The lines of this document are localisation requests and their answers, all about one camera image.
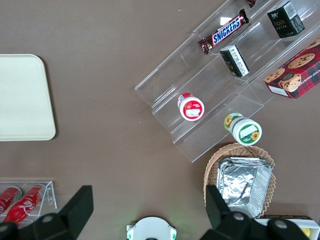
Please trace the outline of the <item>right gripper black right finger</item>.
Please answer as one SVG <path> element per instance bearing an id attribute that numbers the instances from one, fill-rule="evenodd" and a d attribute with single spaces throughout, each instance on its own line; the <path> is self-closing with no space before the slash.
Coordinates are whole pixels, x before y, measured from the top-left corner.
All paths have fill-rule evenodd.
<path id="1" fill-rule="evenodd" d="M 202 240 L 266 240 L 267 227 L 245 213 L 231 211 L 215 185 L 206 187 L 206 213 L 211 229 Z"/>

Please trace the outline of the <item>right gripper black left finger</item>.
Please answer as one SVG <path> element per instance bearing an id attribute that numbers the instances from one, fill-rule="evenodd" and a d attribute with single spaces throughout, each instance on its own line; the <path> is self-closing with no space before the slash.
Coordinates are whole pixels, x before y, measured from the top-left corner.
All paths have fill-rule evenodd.
<path id="1" fill-rule="evenodd" d="M 58 213 L 18 231 L 19 240 L 76 240 L 94 211 L 93 188 L 83 185 Z"/>

